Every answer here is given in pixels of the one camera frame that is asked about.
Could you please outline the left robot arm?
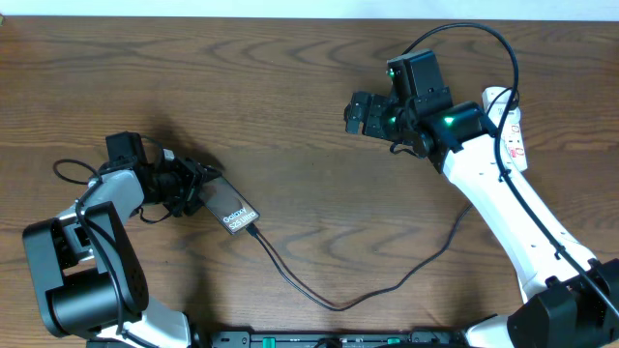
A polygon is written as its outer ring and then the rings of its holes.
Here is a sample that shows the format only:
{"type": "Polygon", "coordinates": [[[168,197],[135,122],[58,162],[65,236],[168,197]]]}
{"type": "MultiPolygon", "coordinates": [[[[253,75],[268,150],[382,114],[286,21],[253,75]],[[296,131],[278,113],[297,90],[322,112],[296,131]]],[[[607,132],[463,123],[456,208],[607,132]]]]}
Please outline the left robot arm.
{"type": "Polygon", "coordinates": [[[125,226],[145,207],[191,216],[203,185],[221,172],[160,146],[149,161],[136,132],[106,138],[108,160],[85,192],[56,217],[26,227],[22,241],[39,311],[54,336],[89,347],[209,347],[211,337],[183,311],[150,296],[125,226]]]}

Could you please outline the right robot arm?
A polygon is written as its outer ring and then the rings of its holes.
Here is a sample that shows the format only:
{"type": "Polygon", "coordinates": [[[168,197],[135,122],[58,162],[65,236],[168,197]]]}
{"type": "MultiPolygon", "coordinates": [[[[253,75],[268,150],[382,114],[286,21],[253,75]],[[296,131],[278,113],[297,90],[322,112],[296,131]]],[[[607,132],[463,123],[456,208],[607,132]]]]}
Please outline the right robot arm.
{"type": "Polygon", "coordinates": [[[429,159],[472,203],[512,262],[523,305],[462,332],[471,347],[601,347],[618,339],[618,262],[601,263],[558,221],[474,101],[454,104],[429,50],[388,63],[389,96],[353,94],[346,130],[429,159]]]}

